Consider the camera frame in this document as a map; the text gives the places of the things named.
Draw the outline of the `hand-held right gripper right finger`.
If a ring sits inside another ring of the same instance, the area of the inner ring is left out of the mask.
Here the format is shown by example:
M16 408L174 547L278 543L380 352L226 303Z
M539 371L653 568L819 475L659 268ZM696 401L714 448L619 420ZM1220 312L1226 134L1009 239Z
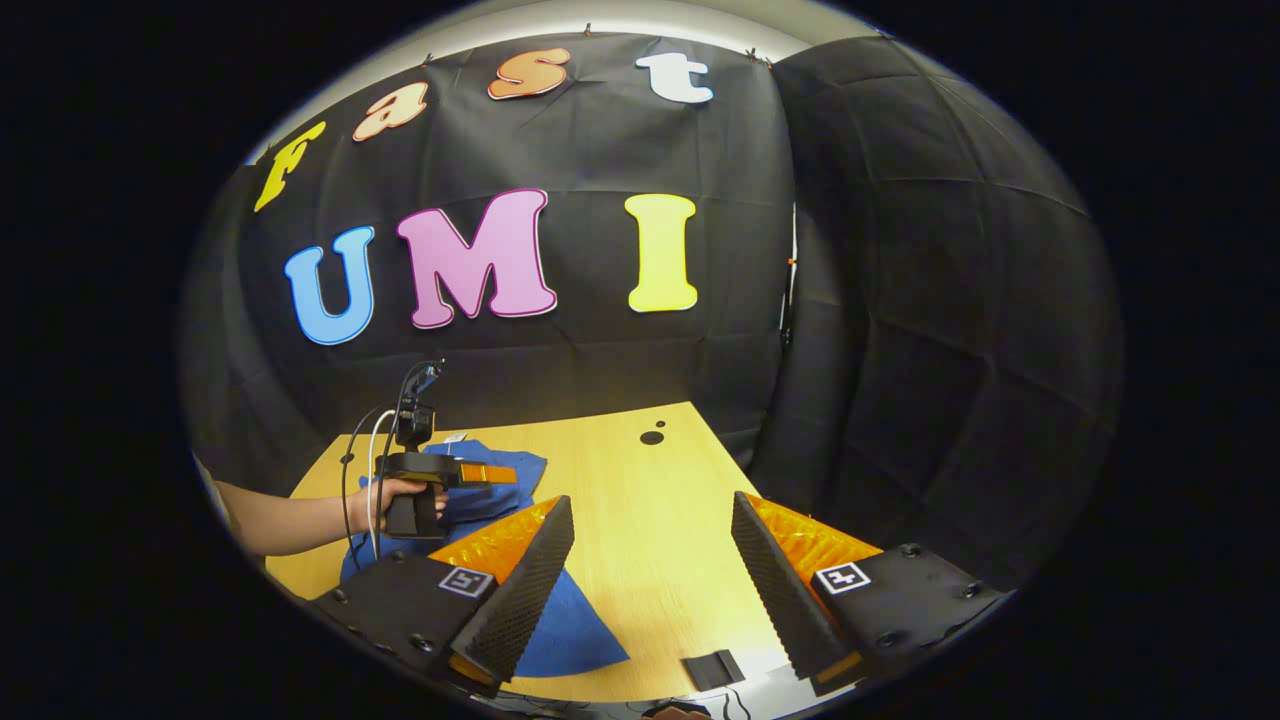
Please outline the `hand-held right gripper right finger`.
M731 536L795 675L817 694L904 676L1009 597L924 544L881 550L744 492Z

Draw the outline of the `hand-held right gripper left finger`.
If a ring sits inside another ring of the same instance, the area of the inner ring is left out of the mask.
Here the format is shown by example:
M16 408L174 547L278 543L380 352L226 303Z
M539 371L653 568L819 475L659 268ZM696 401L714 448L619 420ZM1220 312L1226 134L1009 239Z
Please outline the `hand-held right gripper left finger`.
M390 666L465 693L509 682L573 546L561 495L429 556L393 553L308 611Z

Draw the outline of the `blue corduroy shirt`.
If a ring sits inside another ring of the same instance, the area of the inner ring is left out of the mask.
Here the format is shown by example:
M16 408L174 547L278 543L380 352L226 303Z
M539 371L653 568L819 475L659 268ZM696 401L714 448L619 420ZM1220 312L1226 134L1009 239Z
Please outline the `blue corduroy shirt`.
M445 544L485 530L500 519L530 509L534 505L532 492L548 466L548 460L539 455L492 450L477 439L429 445L422 452L513 468L518 474L518 484L451 489L440 520L447 530L444 539L397 539L384 534L383 553L402 550L406 553L425 556ZM357 492L367 483L366 477L347 478L349 487L358 487ZM349 579L358 569L370 566L374 561L367 532L353 534L344 546L347 551L340 569L342 580ZM567 570L563 570L517 664L515 675L568 676L590 673L627 659L627 652L586 600L579 584Z

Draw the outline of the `black backdrop cloth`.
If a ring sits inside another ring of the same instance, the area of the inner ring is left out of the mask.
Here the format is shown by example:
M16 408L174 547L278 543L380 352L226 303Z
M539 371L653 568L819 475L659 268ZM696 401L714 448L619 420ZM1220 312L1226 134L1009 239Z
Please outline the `black backdrop cloth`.
M996 101L864 35L765 64L541 35L401 70L229 179L177 320L195 456L288 495L404 373L445 428L690 402L767 497L1004 591L1114 433L1098 228Z

